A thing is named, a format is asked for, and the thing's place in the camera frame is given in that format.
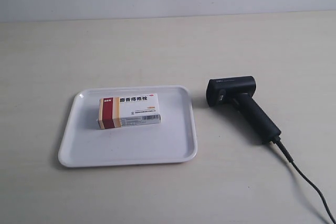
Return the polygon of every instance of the tray rim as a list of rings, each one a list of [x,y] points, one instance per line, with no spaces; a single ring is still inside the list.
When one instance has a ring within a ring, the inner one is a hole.
[[[101,164],[101,165],[73,165],[69,162],[67,162],[67,159],[64,157],[64,145],[65,145],[65,137],[67,135],[67,132],[69,130],[69,124],[71,122],[71,119],[73,117],[73,114],[75,113],[74,107],[78,99],[81,99],[81,95],[85,92],[88,91],[109,91],[109,90],[125,90],[125,91],[130,91],[132,89],[138,90],[138,89],[167,89],[167,88],[180,88],[183,89],[187,93],[188,97],[188,108],[190,112],[190,118],[191,118],[191,127],[192,127],[192,139],[193,139],[193,144],[194,144],[194,149],[192,153],[183,158],[175,158],[175,159],[144,159],[142,162],[134,162],[133,159],[125,159],[123,162],[121,161],[113,161],[113,162],[107,162],[106,164]],[[65,167],[68,168],[79,168],[79,167],[102,167],[102,166],[122,166],[122,165],[150,165],[150,164],[173,164],[173,163],[184,163],[187,161],[192,160],[197,153],[197,136],[196,136],[196,128],[195,128],[195,120],[194,120],[194,112],[193,112],[193,107],[192,107],[192,99],[191,99],[191,94],[189,90],[182,85],[162,85],[162,86],[138,86],[138,87],[113,87],[113,88],[91,88],[91,89],[84,89],[76,94],[76,96],[73,99],[70,113],[68,116],[68,121],[64,130],[64,134],[62,137],[61,145],[59,147],[58,151],[58,160],[60,164],[62,164]]]

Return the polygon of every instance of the black barcode scanner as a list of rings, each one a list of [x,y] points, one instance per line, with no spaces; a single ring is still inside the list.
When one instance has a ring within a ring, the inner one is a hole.
[[[261,137],[263,143],[279,140],[281,130],[253,100],[256,81],[252,76],[212,79],[206,89],[210,107],[232,104]]]

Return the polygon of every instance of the table surface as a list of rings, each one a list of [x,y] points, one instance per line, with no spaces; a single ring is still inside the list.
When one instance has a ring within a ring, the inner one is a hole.
[[[1,223],[328,223],[277,149],[231,107],[208,108],[205,90],[254,76],[255,100],[335,213],[335,41],[336,12],[0,24]],[[79,91],[166,84],[191,92],[193,160],[58,163]]]

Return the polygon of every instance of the black cable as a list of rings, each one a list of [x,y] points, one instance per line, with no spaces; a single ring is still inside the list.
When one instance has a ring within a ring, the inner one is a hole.
[[[274,141],[273,141],[278,147],[279,149],[282,151],[282,153],[285,155],[285,157],[287,158],[287,160],[292,164],[292,166],[295,168],[295,170],[301,175],[302,178],[305,179],[305,181],[308,182],[309,185],[312,186],[312,188],[315,189],[315,191],[317,191],[317,193],[319,194],[320,198],[322,199],[324,208],[326,209],[332,223],[336,224],[336,221],[334,219],[334,216],[331,214],[330,209],[328,207],[327,201],[325,199],[325,197],[323,196],[321,190],[312,182],[310,181],[309,178],[307,178],[305,176],[305,174],[302,173],[302,171],[296,166],[296,164],[294,163],[293,158],[290,156],[289,152],[287,151],[287,149],[284,147],[284,145],[281,143],[280,138],[277,137]]]

